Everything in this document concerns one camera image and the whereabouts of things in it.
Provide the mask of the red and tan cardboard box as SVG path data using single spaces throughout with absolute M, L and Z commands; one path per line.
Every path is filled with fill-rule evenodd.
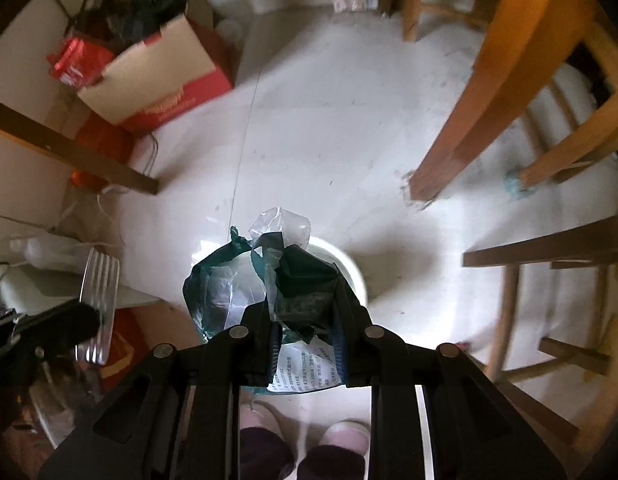
M 78 92 L 111 125 L 141 138 L 234 88 L 230 48 L 213 29 L 207 0 L 111 61 L 100 80 Z

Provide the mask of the white round trash bin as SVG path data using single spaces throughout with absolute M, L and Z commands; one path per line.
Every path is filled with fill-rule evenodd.
M 228 244 L 193 266 L 183 297 L 206 340 L 239 324 L 248 307 L 263 304 L 293 338 L 329 342 L 336 284 L 345 281 L 337 263 L 284 244 L 280 233 L 247 240 L 233 231 Z

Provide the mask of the wooden dining table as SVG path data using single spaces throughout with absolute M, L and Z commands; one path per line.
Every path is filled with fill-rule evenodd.
M 518 174 L 520 188 L 564 182 L 618 150 L 618 0 L 500 0 L 474 72 L 409 180 L 432 200 L 513 120 L 578 44 L 600 65 L 611 95 L 560 143 Z

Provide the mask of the red snack bag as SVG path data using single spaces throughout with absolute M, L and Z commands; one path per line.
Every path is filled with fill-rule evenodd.
M 65 38 L 46 60 L 52 78 L 80 90 L 98 81 L 115 57 L 114 52 L 90 39 L 72 36 Z

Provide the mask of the wooden stool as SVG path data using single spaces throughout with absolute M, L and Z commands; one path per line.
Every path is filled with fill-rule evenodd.
M 594 456 L 618 425 L 618 214 L 462 264 L 502 278 L 478 367 L 551 448 Z

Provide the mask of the pink slippered foot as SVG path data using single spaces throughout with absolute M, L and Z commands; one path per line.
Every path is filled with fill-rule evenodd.
M 359 422 L 337 422 L 297 466 L 298 479 L 361 480 L 371 434 Z

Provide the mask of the green plastic trash bag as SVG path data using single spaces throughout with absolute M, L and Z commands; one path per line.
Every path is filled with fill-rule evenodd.
M 365 304 L 367 286 L 352 258 L 313 236 L 307 218 L 275 207 L 259 214 L 246 237 L 233 226 L 230 241 L 193 266 L 183 297 L 205 342 L 239 325 L 246 308 L 263 301 L 282 324 L 277 367 L 265 391 L 321 391 L 343 383 L 329 331 L 317 320 L 327 299 L 318 287 L 333 280 L 333 268 Z

